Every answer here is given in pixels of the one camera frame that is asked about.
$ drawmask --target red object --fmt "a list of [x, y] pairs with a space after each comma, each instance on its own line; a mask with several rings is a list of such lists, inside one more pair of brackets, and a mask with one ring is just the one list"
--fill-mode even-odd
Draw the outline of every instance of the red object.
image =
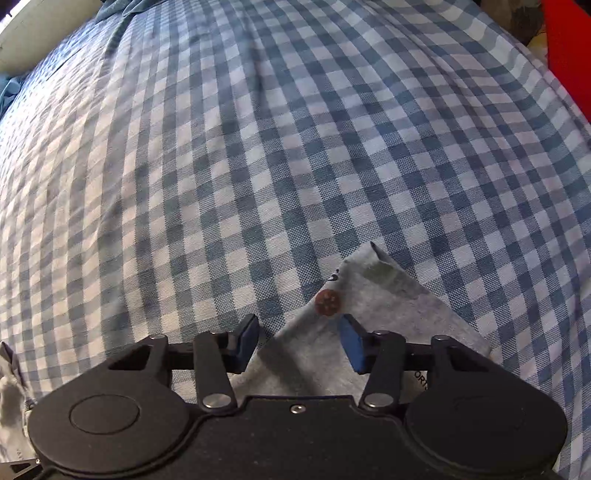
[[548, 67], [591, 121], [591, 15], [574, 0], [544, 0]]

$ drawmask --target white wall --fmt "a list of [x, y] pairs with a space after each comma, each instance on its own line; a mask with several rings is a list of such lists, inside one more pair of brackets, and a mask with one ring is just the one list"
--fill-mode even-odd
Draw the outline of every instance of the white wall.
[[31, 0], [0, 32], [0, 73], [31, 70], [59, 42], [95, 16], [100, 0]]

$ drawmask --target screw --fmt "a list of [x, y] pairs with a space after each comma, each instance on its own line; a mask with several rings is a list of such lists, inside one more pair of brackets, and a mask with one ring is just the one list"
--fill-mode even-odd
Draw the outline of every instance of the screw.
[[363, 401], [368, 407], [372, 408], [389, 407], [394, 403], [394, 399], [387, 393], [370, 393]]
[[306, 411], [306, 407], [303, 405], [292, 405], [290, 408], [290, 412], [292, 413], [304, 413]]
[[207, 408], [224, 408], [232, 403], [232, 399], [225, 393], [212, 393], [203, 399]]

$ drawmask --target bed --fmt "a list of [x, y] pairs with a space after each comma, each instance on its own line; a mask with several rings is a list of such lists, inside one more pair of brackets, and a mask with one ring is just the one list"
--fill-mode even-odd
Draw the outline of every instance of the bed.
[[564, 408], [556, 468], [579, 478], [590, 139], [471, 0], [167, 0], [90, 21], [0, 121], [0, 338], [39, 399], [152, 332], [256, 313], [270, 338], [373, 241]]

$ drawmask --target blue blanket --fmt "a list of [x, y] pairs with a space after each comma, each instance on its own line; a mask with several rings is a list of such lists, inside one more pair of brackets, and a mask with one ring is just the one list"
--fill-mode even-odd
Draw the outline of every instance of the blue blanket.
[[374, 241], [560, 403], [582, 476], [591, 127], [556, 78], [472, 0], [138, 6], [0, 119], [0, 338], [34, 395], [149, 333], [270, 338]]

